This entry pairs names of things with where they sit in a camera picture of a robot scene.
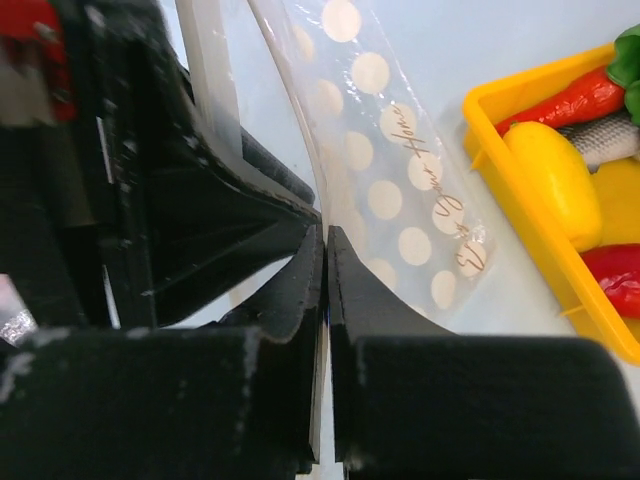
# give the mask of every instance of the toy red pepper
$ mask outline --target toy red pepper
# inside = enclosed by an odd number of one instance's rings
[[[620,316],[640,319],[640,244],[595,248],[582,259]]]
[[[502,136],[519,122],[540,122],[553,128],[604,117],[624,108],[625,90],[610,80],[606,66],[577,78],[567,88],[543,102],[496,125]]]

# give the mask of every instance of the toy fish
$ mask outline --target toy fish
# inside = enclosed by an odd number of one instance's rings
[[[582,154],[591,173],[603,163],[640,154],[640,128],[626,110],[558,131]]]

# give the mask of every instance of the red object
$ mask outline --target red object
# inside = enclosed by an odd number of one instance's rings
[[[500,136],[518,122],[540,122],[553,128],[588,122],[624,107],[624,88],[613,83],[606,66],[574,80],[563,91],[496,125]]]
[[[51,106],[59,122],[76,116],[62,27],[47,0],[0,0],[0,48],[20,64],[21,45],[40,46]]]
[[[640,319],[640,244],[596,248],[582,259],[620,316]]]

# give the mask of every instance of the plastic toy food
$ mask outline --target plastic toy food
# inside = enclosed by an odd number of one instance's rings
[[[596,248],[582,259],[620,316],[640,319],[640,244]]]
[[[622,32],[614,42],[616,56],[607,67],[609,78],[625,89],[624,104],[640,126],[640,25]]]
[[[517,122],[540,122],[553,128],[588,122],[622,109],[624,99],[624,88],[612,82],[602,66],[536,106],[498,123],[496,130],[504,135]]]
[[[632,159],[606,163],[591,175],[602,210],[604,228],[600,246],[640,243],[640,162]]]
[[[633,124],[626,109],[559,131],[578,149],[592,173],[603,163],[640,152],[640,128]]]
[[[538,122],[514,125],[504,142],[574,248],[582,252],[596,247],[602,238],[602,214],[580,152]]]

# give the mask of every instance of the yellow tray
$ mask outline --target yellow tray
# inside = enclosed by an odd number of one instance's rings
[[[618,315],[538,195],[514,167],[509,150],[493,127],[562,90],[580,75],[609,63],[613,54],[613,45],[606,45],[475,88],[464,102],[469,124],[464,146],[577,332],[640,365],[640,321],[625,321]]]

